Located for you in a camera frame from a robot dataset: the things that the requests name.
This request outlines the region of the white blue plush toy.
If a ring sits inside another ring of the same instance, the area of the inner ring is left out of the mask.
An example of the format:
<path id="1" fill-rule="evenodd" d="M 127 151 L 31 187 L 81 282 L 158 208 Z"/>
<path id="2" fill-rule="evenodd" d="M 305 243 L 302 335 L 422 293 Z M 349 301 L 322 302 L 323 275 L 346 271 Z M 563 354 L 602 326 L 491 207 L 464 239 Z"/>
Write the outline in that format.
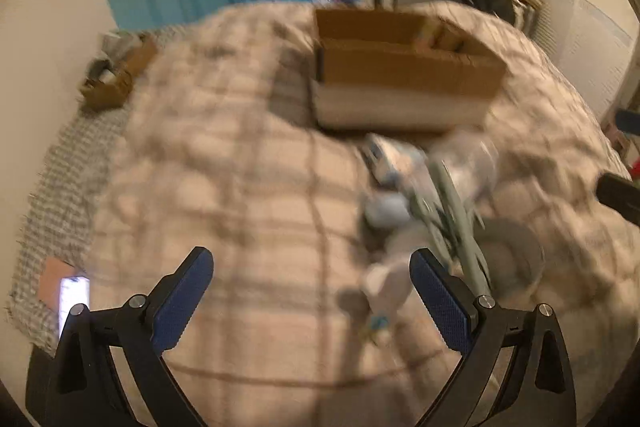
<path id="1" fill-rule="evenodd" d="M 369 133 L 362 155 L 376 183 L 376 191 L 363 205 L 363 221 L 372 232 L 386 237 L 400 232 L 414 221 L 410 210 L 410 174 L 424 166 L 425 153 L 405 142 Z M 412 291 L 408 251 L 394 253 L 382 247 L 382 258 L 370 265 L 361 277 L 360 288 L 369 305 L 364 335 L 376 347 L 386 345 L 398 314 Z"/>

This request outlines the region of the clear plastic container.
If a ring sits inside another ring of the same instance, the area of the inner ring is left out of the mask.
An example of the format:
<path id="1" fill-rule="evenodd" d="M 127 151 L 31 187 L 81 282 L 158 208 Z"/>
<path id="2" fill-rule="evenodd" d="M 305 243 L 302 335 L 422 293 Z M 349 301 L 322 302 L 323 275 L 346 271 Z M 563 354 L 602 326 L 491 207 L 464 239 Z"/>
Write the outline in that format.
<path id="1" fill-rule="evenodd" d="M 494 142 L 480 130 L 450 132 L 430 148 L 428 156 L 444 163 L 454 188 L 466 205 L 495 186 L 499 153 Z"/>

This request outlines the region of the white smartphone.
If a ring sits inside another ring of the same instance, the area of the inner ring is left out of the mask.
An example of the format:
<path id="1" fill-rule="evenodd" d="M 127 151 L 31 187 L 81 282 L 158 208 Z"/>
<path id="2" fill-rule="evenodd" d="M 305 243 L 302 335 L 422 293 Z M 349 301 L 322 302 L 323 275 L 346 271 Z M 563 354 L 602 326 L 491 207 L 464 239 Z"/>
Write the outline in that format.
<path id="1" fill-rule="evenodd" d="M 67 317 L 79 305 L 90 306 L 90 280 L 85 275 L 63 277 L 58 292 L 58 335 L 62 332 Z"/>

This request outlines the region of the white louvered wardrobe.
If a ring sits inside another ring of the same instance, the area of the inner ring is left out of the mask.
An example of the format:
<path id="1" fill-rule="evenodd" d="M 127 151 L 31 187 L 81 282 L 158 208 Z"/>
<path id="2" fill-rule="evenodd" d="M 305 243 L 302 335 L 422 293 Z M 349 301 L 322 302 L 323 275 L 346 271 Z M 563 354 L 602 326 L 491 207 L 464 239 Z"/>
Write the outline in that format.
<path id="1" fill-rule="evenodd" d="M 542 0 L 535 41 L 601 119 L 631 61 L 639 22 L 628 0 Z"/>

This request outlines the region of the gingham bed sheet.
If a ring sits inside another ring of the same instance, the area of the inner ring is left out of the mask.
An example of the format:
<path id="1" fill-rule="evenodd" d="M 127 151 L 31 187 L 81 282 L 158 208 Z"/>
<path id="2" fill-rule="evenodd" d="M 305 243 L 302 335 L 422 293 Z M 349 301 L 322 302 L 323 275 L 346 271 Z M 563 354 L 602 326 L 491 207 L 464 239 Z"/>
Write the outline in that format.
<path id="1" fill-rule="evenodd" d="M 50 357 L 58 345 L 58 314 L 37 297 L 40 275 L 49 258 L 85 268 L 96 202 L 110 179 L 112 148 L 130 109 L 129 102 L 100 113 L 79 109 L 47 151 L 29 196 L 6 313 Z"/>

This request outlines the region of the black jacket on chair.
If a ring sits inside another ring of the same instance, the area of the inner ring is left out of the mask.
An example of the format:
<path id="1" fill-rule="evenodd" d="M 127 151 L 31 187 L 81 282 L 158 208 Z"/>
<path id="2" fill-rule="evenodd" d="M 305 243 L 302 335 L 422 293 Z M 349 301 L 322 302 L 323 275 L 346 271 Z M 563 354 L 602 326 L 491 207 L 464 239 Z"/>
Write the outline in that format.
<path id="1" fill-rule="evenodd" d="M 460 0 L 463 4 L 480 12 L 501 18 L 505 22 L 514 25 L 516 14 L 512 0 Z"/>

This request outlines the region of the red and tan book box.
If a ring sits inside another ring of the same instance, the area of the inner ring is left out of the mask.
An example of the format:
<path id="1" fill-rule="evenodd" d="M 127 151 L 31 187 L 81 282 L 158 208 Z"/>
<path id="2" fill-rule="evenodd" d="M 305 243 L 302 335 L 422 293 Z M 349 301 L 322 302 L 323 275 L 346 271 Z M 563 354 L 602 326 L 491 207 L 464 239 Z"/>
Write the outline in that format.
<path id="1" fill-rule="evenodd" d="M 426 16 L 422 22 L 419 35 L 413 43 L 416 51 L 436 50 L 461 53 L 470 36 L 448 20 L 437 16 Z"/>

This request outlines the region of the large open cardboard box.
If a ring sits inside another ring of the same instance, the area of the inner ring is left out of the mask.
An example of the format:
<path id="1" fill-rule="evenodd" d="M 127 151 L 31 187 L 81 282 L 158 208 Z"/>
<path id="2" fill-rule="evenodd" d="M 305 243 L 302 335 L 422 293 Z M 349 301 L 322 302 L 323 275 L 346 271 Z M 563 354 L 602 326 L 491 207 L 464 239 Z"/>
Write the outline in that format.
<path id="1" fill-rule="evenodd" d="M 483 124 L 506 63 L 470 36 L 461 53 L 416 51 L 431 14 L 318 8 L 314 116 L 337 131 L 442 132 Z"/>

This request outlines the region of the plaid fringed blanket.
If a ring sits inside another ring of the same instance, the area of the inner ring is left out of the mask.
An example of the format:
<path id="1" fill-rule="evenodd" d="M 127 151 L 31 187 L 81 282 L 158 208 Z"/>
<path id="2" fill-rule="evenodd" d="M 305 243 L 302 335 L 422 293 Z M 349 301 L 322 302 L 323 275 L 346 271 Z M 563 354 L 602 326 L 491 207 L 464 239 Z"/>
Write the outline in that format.
<path id="1" fill-rule="evenodd" d="M 510 306 L 559 315 L 585 423 L 639 337 L 639 231 L 593 194 L 624 165 L 521 31 L 460 4 L 430 12 L 508 65 L 485 121 L 500 162 L 480 212 L 527 225 L 544 248 L 541 278 L 518 282 Z M 244 4 L 166 44 L 94 218 L 95 308 L 147 293 L 196 246 L 214 254 L 214 280 L 165 355 L 212 426 L 411 426 L 458 361 L 418 298 L 388 343 L 363 336 L 370 179 L 356 146 L 312 122 L 313 32 L 309 4 Z"/>

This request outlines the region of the small brown cardboard box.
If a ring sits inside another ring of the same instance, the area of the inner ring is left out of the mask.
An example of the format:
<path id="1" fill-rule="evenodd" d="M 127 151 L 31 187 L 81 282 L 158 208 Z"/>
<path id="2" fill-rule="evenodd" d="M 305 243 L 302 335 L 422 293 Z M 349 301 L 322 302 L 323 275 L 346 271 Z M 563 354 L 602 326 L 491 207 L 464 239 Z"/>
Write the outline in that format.
<path id="1" fill-rule="evenodd" d="M 156 54 L 156 40 L 147 32 L 104 32 L 79 85 L 82 107 L 93 112 L 122 108 Z"/>

